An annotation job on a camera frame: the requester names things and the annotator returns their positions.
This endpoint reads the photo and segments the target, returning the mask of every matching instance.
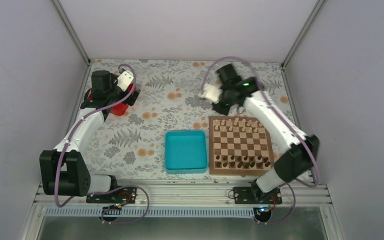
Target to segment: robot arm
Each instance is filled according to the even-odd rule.
[[[133,82],[133,74],[124,69],[120,76],[109,71],[98,70],[92,73],[91,80],[91,97],[87,96],[88,92],[84,102],[80,105],[80,111],[73,127],[53,150],[44,150],[40,155],[43,190],[47,195],[54,194],[57,163],[66,143],[69,145],[63,156],[62,163],[65,166],[60,171],[59,195],[82,197],[91,193],[107,192],[111,187],[114,187],[113,179],[110,176],[91,175],[82,157],[82,153],[86,151],[94,133],[105,122],[111,109],[107,108],[95,112],[87,118],[84,117],[124,98],[129,92],[128,87]],[[123,104],[133,106],[139,93],[140,90],[134,90]]]
[[[269,131],[272,138],[280,146],[283,155],[274,163],[274,167],[251,183],[251,190],[257,202],[270,195],[272,190],[288,183],[299,175],[310,169],[313,164],[300,140],[273,112],[276,108],[281,111],[268,97],[267,102],[257,88],[254,77],[242,80],[233,66],[228,64],[216,71],[222,85],[220,88],[206,84],[202,97],[212,102],[212,108],[216,112],[228,115],[231,106],[240,105],[251,112]],[[317,155],[319,139],[308,136],[296,127],[288,118],[281,113],[286,122],[292,126],[295,132],[305,141],[313,156]]]

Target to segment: ventilation grille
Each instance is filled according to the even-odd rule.
[[[121,211],[113,210],[106,217],[140,217],[145,207],[123,207]],[[99,217],[102,207],[97,206],[51,206],[46,209],[49,217]],[[150,218],[250,218],[254,216],[252,207],[150,207]]]

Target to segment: gray floor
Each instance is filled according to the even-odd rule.
[[[274,210],[273,220],[288,208]],[[102,224],[95,217],[45,217],[41,240],[324,240],[318,207],[299,207],[291,218],[278,225],[257,225],[244,218],[145,218],[130,225]]]

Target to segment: black mounting plate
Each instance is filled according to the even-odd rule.
[[[127,200],[127,196],[125,194],[121,194],[123,192],[127,192],[130,194],[130,201],[128,201],[128,204],[134,204],[136,201],[136,194],[138,190],[136,187],[125,187],[118,191],[115,191],[113,193],[107,194],[107,195],[88,195],[86,198],[86,203],[88,204],[118,204],[122,203],[123,201]]]
[[[271,190],[264,199],[257,201],[251,192],[250,186],[235,186],[233,188],[234,204],[273,204],[273,200],[270,196],[273,196],[276,200],[276,204],[282,203],[281,190],[276,187]]]

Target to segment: table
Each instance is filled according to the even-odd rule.
[[[200,86],[212,61],[190,60],[122,60],[95,59],[84,92],[91,88],[93,71],[107,70],[118,74],[121,63],[129,64],[136,72],[136,85],[141,90],[134,104],[123,116],[110,114],[94,134],[91,145],[83,154],[91,173],[115,175],[118,179],[160,180],[253,180],[255,176],[167,174],[164,168],[165,134],[170,130],[200,129],[208,138],[208,117],[219,115],[211,104],[199,98]],[[211,70],[228,64],[221,62]],[[293,121],[285,84],[279,63],[251,63],[259,74],[269,95],[279,109]],[[250,77],[251,71],[240,62],[234,62],[238,74]],[[275,159],[280,157],[273,141]],[[301,176],[310,180],[308,173]]]

